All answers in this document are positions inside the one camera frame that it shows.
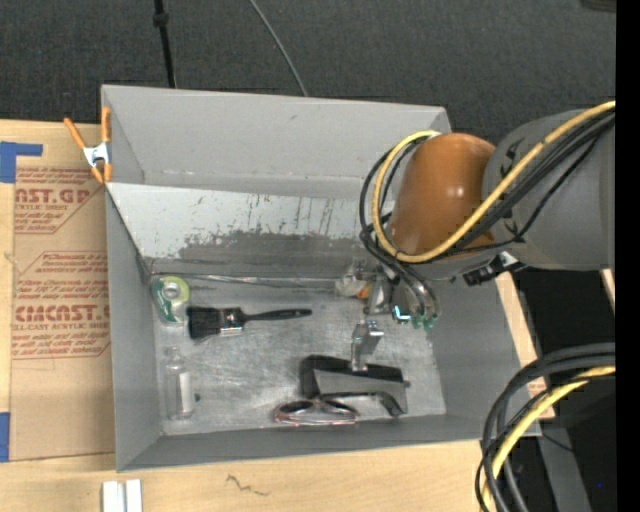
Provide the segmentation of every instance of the black cord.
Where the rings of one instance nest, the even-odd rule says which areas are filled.
[[[493,210],[486,214],[484,219],[478,222],[460,241],[450,248],[450,251],[462,249],[489,230],[494,224],[500,221],[526,194],[528,194],[545,176],[553,171],[558,164],[564,161],[568,156],[577,151],[580,147],[588,142],[599,139],[614,123],[614,119],[610,119],[612,114],[607,112],[603,115],[606,119],[604,124],[597,126],[592,130],[594,125],[601,123],[602,117],[591,119],[574,130],[570,135],[563,138],[562,142],[551,149],[547,155],[535,166],[532,167],[528,175],[506,196],[503,197],[501,203],[494,207]]]
[[[566,444],[561,443],[560,441],[558,441],[557,439],[554,439],[553,437],[551,437],[549,434],[547,434],[544,431],[544,428],[542,429],[542,437],[544,437],[547,441],[549,441],[551,444],[556,445],[559,448],[562,448],[563,450],[566,450],[568,452],[573,453],[573,449],[569,448]]]
[[[298,87],[300,87],[300,90],[302,91],[302,94],[304,96],[309,96],[309,92],[307,91],[307,88],[302,83],[302,79],[300,78],[300,75],[298,74],[298,71],[296,70],[296,67],[293,65],[293,61],[289,57],[289,54],[287,53],[287,51],[284,49],[284,45],[280,41],[280,38],[276,34],[276,31],[273,30],[273,27],[271,26],[271,23],[269,23],[269,20],[267,19],[267,17],[264,15],[262,10],[258,6],[258,2],[256,0],[249,0],[249,3],[251,4],[251,7],[253,7],[253,10],[256,11],[256,14],[262,20],[262,23],[264,23],[264,26],[267,28],[267,30],[271,34],[271,37],[273,38],[273,40],[275,41],[276,45],[278,46],[278,49],[280,50],[280,53],[284,57],[284,60],[287,61],[287,65],[289,66],[289,69],[291,70],[291,73],[293,74],[293,77],[296,79],[296,82],[298,83]]]
[[[397,171],[400,165],[400,162],[406,155],[409,154],[410,149],[412,149],[412,147],[413,147],[413,144],[402,153],[402,155],[398,160],[396,160],[393,170],[391,171],[392,174],[395,174],[395,172]],[[373,180],[373,177],[376,175],[376,173],[380,169],[380,166],[387,159],[390,153],[391,153],[391,150],[387,151],[376,161],[376,163],[373,165],[373,167],[365,177],[364,183],[362,185],[362,189],[360,190],[360,199],[358,204],[358,215],[359,215],[360,228],[361,228],[360,240],[362,241],[362,244],[364,245],[367,252],[369,252],[369,254],[371,254],[374,258],[376,258],[380,263],[389,267],[398,276],[398,278],[401,279],[409,287],[409,289],[415,295],[416,300],[418,301],[418,304],[420,306],[420,313],[425,316],[427,314],[425,294],[426,293],[429,294],[429,296],[433,301],[434,310],[435,310],[432,318],[436,318],[440,316],[440,302],[438,301],[438,298],[433,288],[431,288],[425,281],[423,281],[422,278],[419,276],[419,274],[413,268],[411,268],[408,265],[402,265],[394,257],[392,257],[391,255],[387,254],[385,251],[380,249],[378,247],[377,242],[374,242],[373,237],[371,236],[371,233],[373,232],[373,224],[367,224],[366,200],[367,200],[367,193],[369,191],[369,186],[371,185],[371,181]],[[388,190],[390,183],[391,183],[390,181],[387,181],[386,190]],[[383,205],[384,205],[384,201],[382,201],[379,205],[379,214],[382,213],[381,210]],[[383,215],[380,221],[384,223],[390,217],[391,217],[390,213]]]
[[[396,172],[398,172],[398,169],[400,167],[400,163],[402,162],[402,160],[404,160],[404,158],[411,152],[413,151],[413,148],[416,146],[416,144],[423,142],[424,140],[426,140],[428,137],[421,137],[420,139],[416,139],[414,141],[411,141],[407,147],[404,149],[404,151],[402,152],[402,154],[398,157],[398,159],[396,160],[395,164],[393,165],[393,168],[391,169],[391,171],[389,172],[389,176],[387,177],[387,183],[384,187],[384,192],[382,193],[382,199],[380,199],[380,213],[382,213],[382,207],[384,206],[385,201],[387,200],[387,194],[389,193],[389,189],[391,188],[391,182],[393,181],[394,176],[396,175]]]
[[[487,416],[482,436],[483,451],[486,451],[491,446],[491,432],[494,425],[500,428],[500,423],[504,421],[504,414],[510,397],[522,386],[531,380],[545,377],[551,373],[592,368],[594,366],[613,365],[615,364],[614,353],[614,343],[586,345],[559,350],[525,366],[511,379],[509,384],[507,384],[507,387],[498,397]],[[483,465],[487,473],[487,485],[494,496],[498,510],[508,510],[498,487],[497,480],[492,473],[491,462],[483,460]]]
[[[153,14],[153,26],[160,30],[160,40],[162,42],[162,55],[164,56],[164,67],[167,70],[167,81],[171,89],[176,88],[176,75],[173,70],[173,59],[171,58],[171,46],[169,45],[169,13],[164,10],[162,0],[154,0],[155,12]]]
[[[481,245],[481,246],[478,246],[478,247],[471,247],[471,248],[467,248],[467,249],[449,250],[449,251],[446,251],[445,253],[443,253],[443,254],[441,254],[439,256],[436,256],[435,258],[433,258],[430,261],[438,261],[438,260],[441,260],[443,258],[449,258],[451,256],[458,256],[458,255],[461,255],[461,254],[469,254],[469,253],[473,253],[473,252],[477,252],[477,251],[496,249],[496,248],[499,248],[499,247],[503,247],[505,245],[510,245],[513,242],[521,241],[522,238],[524,237],[524,235],[529,231],[529,229],[531,228],[531,226],[533,225],[535,220],[538,218],[538,216],[540,215],[540,213],[542,212],[542,210],[544,209],[546,204],[549,202],[549,200],[551,199],[553,194],[569,178],[569,176],[571,174],[573,174],[573,172],[582,164],[582,162],[587,158],[587,156],[589,156],[589,154],[593,151],[593,148],[595,147],[595,145],[597,144],[597,142],[599,140],[600,140],[599,137],[594,138],[592,140],[591,144],[589,145],[589,147],[587,147],[587,149],[585,149],[580,154],[580,156],[573,162],[573,164],[571,164],[571,166],[562,174],[562,176],[560,178],[558,178],[558,180],[553,184],[553,186],[547,191],[547,193],[544,195],[544,197],[540,200],[540,203],[538,203],[538,206],[534,210],[533,214],[529,217],[527,222],[524,224],[524,226],[517,233],[515,233],[514,236],[511,239],[506,240],[504,242],[498,242],[498,243],[495,243],[495,244],[488,244],[488,245]]]
[[[592,382],[594,380],[599,380],[602,378],[605,378],[607,376],[591,376],[591,377],[577,377],[574,376],[572,378],[566,379],[565,381],[563,381],[561,384],[559,384],[558,386],[564,386],[566,384],[571,384],[574,382]],[[476,476],[475,476],[475,483],[474,483],[474,488],[475,488],[475,494],[476,494],[476,498],[478,500],[478,503],[480,504],[481,508],[483,511],[487,511],[488,508],[486,507],[486,505],[484,504],[484,500],[482,499],[482,489],[480,487],[480,476],[482,474],[482,470],[484,469],[484,464],[483,461],[485,460],[485,458],[489,458],[490,462],[492,463],[493,461],[491,460],[491,456],[492,454],[494,454],[494,452],[497,451],[497,448],[500,444],[502,444],[502,442],[504,442],[504,439],[507,437],[507,435],[509,434],[509,432],[511,432],[511,430],[515,427],[515,425],[524,417],[525,414],[527,414],[532,408],[533,406],[535,406],[537,403],[539,403],[540,400],[542,400],[545,396],[547,396],[550,392],[552,391],[552,389],[546,389],[544,391],[541,391],[540,393],[538,393],[537,395],[533,396],[532,398],[529,399],[529,401],[522,407],[520,408],[513,416],[513,418],[509,421],[509,423],[504,424],[504,422],[499,426],[499,433],[495,436],[495,438],[493,440],[491,440],[487,447],[483,449],[482,451],[482,459],[480,464],[478,465],[478,469],[476,471]],[[561,445],[560,443],[558,443],[561,447],[570,450],[570,448]],[[506,474],[506,467],[507,464],[509,462],[509,459],[505,460],[505,463],[503,465],[503,473],[505,474],[505,477],[507,477]],[[527,506],[524,503],[524,499],[522,498],[522,495],[520,494],[520,491],[517,487],[517,483],[515,482],[515,477],[513,477],[513,473],[511,473],[511,478],[512,481],[509,482],[509,479],[506,478],[507,480],[507,485],[509,486],[509,490],[511,491],[511,495],[514,499],[517,499],[517,497],[519,496],[520,499],[522,500],[522,504],[523,504],[523,508],[520,510],[524,510],[527,511]]]

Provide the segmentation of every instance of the paint brush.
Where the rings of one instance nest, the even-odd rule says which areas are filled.
[[[193,340],[201,340],[215,334],[239,334],[244,325],[252,320],[289,320],[302,318],[311,314],[310,309],[278,309],[257,315],[247,315],[240,308],[210,308],[189,306],[189,336]]]

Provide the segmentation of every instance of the tape roll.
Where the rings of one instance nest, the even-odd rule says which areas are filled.
[[[160,315],[170,323],[186,320],[185,304],[191,296],[189,285],[177,276],[164,276],[155,281],[151,288]]]

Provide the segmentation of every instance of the yellow cable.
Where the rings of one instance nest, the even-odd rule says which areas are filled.
[[[601,377],[603,375],[610,375],[615,373],[615,366],[597,366],[595,368],[591,368],[585,372],[580,373],[576,378],[580,379],[582,377]],[[491,469],[493,471],[494,476],[498,476],[500,471],[502,471],[502,466],[504,461],[513,450],[513,447],[520,440],[522,435],[527,431],[527,429],[531,426],[531,424],[537,420],[544,411],[546,411],[549,407],[553,406],[556,402],[563,399],[572,391],[584,386],[587,384],[588,380],[572,382],[570,384],[565,384],[563,386],[559,386],[551,391],[551,393],[544,395],[540,401],[533,407],[527,414],[525,414],[522,419],[515,425],[513,430],[509,433],[509,435],[504,439],[500,448],[496,452],[496,455],[493,459],[493,463],[491,465]],[[489,508],[490,506],[490,492],[487,483],[484,484],[484,489],[482,490],[482,501]]]
[[[602,112],[606,112],[607,110],[611,110],[615,107],[616,102],[609,101],[598,105],[597,107],[593,107],[589,110],[585,110],[584,112],[576,115],[575,117],[569,119],[558,128],[553,130],[549,135],[547,135],[542,141],[538,142],[511,170],[509,174],[507,174],[503,180],[498,184],[498,186],[493,190],[491,194],[483,201],[483,203],[478,206],[478,208],[473,212],[473,214],[458,228],[458,230],[453,233],[447,240],[442,242],[437,247],[416,255],[405,254],[403,252],[399,252],[395,247],[391,244],[389,239],[387,238],[384,229],[382,228],[382,223],[380,221],[380,215],[378,212],[378,202],[380,200],[380,192],[382,190],[382,184],[384,182],[384,178],[389,170],[389,166],[391,162],[396,157],[396,155],[409,143],[414,140],[424,137],[425,134],[433,134],[434,132],[418,132],[413,135],[408,136],[407,138],[400,141],[396,147],[389,153],[382,166],[380,167],[380,171],[376,178],[375,186],[373,189],[373,196],[371,198],[371,216],[373,218],[373,227],[376,233],[376,237],[378,242],[382,246],[382,248],[392,255],[394,258],[399,261],[403,261],[405,263],[425,263],[436,256],[439,256],[447,249],[449,249],[452,245],[454,245],[458,240],[460,240],[464,235],[466,235],[469,230],[476,224],[480,218],[486,213],[486,211],[493,206],[493,204],[500,198],[500,196],[504,193],[504,191],[513,183],[513,181],[526,169],[527,165],[540,154],[540,152],[549,144],[556,141],[558,138],[562,137],[565,133],[567,133],[572,128],[577,125],[583,123],[587,119],[591,117],[597,116]]]

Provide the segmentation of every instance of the orange clip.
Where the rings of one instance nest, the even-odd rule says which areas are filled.
[[[104,184],[105,181],[111,181],[111,176],[113,174],[113,166],[111,165],[109,159],[110,152],[110,144],[111,144],[111,109],[109,107],[102,107],[102,115],[100,120],[100,133],[101,133],[101,143],[94,147],[87,147],[86,142],[80,135],[80,132],[76,128],[76,125],[73,121],[65,117],[62,122],[71,133],[71,137],[73,141],[85,154],[89,165],[91,165],[91,174],[93,177],[100,183]],[[97,160],[104,161],[103,173],[100,173],[100,170],[96,166]]]

